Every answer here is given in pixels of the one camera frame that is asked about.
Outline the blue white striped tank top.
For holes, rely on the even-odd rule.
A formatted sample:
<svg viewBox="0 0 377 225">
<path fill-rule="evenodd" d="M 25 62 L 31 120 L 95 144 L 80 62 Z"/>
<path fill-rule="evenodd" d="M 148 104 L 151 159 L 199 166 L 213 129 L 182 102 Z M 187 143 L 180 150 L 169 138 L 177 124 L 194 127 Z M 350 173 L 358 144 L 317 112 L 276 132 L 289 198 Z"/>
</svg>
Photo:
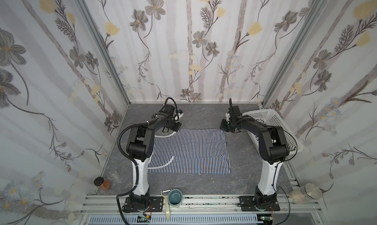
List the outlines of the blue white striped tank top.
<svg viewBox="0 0 377 225">
<path fill-rule="evenodd" d="M 148 172 L 230 174 L 226 135 L 214 128 L 181 128 L 167 136 L 156 136 Z"/>
</svg>

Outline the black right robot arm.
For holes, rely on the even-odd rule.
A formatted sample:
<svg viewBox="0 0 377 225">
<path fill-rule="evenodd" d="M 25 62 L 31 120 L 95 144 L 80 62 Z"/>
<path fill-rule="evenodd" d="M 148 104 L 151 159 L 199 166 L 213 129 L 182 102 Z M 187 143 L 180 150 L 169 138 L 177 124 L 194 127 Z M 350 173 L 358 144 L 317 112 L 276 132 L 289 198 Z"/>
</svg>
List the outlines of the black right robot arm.
<svg viewBox="0 0 377 225">
<path fill-rule="evenodd" d="M 256 194 L 263 196 L 276 193 L 275 186 L 280 168 L 290 154 L 285 129 L 268 122 L 269 113 L 271 114 L 272 111 L 257 110 L 241 113 L 238 106 L 230 106 L 220 126 L 221 130 L 231 133 L 246 130 L 251 137 L 254 137 L 254 143 L 263 160 Z"/>
</svg>

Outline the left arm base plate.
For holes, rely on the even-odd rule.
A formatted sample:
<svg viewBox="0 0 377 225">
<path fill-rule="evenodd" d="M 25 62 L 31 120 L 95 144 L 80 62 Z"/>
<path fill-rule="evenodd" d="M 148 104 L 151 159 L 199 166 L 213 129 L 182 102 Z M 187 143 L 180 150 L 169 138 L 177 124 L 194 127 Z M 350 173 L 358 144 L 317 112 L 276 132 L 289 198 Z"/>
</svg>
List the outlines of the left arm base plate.
<svg viewBox="0 0 377 225">
<path fill-rule="evenodd" d="M 125 213 L 144 211 L 162 212 L 164 202 L 165 200 L 162 196 L 144 197 L 143 199 L 140 199 L 138 197 L 133 197 L 132 199 L 130 199 L 129 197 L 127 197 L 126 201 L 121 204 L 121 208 Z"/>
</svg>

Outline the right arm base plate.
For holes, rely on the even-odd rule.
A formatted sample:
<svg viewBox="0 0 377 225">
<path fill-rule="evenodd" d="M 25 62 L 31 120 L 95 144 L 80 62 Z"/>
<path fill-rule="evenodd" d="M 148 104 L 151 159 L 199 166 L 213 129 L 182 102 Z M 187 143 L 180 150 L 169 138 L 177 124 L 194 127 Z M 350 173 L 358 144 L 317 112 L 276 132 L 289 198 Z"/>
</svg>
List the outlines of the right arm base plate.
<svg viewBox="0 0 377 225">
<path fill-rule="evenodd" d="M 280 206 L 277 201 L 277 194 L 264 196 L 239 196 L 238 206 L 242 212 L 272 212 L 280 211 Z"/>
</svg>

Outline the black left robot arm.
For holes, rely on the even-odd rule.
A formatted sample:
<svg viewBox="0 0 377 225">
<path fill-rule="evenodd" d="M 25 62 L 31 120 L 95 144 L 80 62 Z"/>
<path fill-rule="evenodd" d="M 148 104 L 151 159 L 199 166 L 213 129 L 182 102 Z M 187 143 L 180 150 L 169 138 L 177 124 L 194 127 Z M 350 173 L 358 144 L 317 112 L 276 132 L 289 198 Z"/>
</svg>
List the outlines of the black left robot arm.
<svg viewBox="0 0 377 225">
<path fill-rule="evenodd" d="M 126 155 L 133 164 L 132 194 L 146 196 L 149 193 L 148 163 L 154 150 L 155 133 L 161 128 L 177 132 L 182 125 L 179 122 L 182 116 L 181 109 L 165 104 L 150 120 L 130 128 Z"/>
</svg>

